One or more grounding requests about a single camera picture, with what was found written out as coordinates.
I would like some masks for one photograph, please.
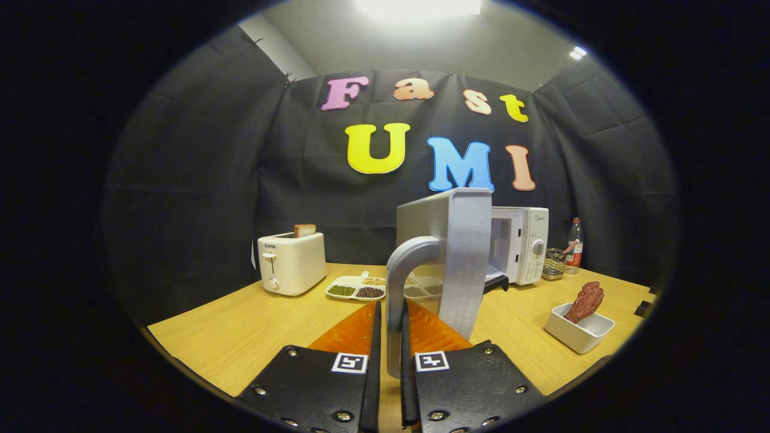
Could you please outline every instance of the toast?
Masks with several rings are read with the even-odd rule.
[[[315,224],[296,224],[294,226],[294,237],[309,236],[316,233]]]

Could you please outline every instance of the toaster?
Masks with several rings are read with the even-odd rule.
[[[297,296],[326,276],[323,233],[294,237],[294,232],[260,237],[257,241],[262,287]]]
[[[506,275],[511,283],[540,280],[548,244],[548,209],[492,206],[487,281]]]

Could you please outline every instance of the ceiling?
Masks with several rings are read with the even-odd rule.
[[[319,75],[426,69],[535,90],[575,62],[575,44],[558,29],[490,0],[479,16],[413,22],[378,19],[354,0],[289,0],[263,16]]]

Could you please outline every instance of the toaster knob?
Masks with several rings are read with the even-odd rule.
[[[535,240],[532,244],[532,252],[536,256],[541,255],[543,253],[543,249],[545,249],[545,243],[542,240]]]
[[[265,288],[267,290],[281,290],[281,285],[278,284],[277,278],[272,277],[268,281],[265,281]]]

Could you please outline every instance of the meat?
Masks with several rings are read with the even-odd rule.
[[[586,283],[580,293],[577,294],[577,299],[564,315],[564,318],[577,324],[579,321],[595,313],[603,299],[604,290],[599,287],[598,281]]]

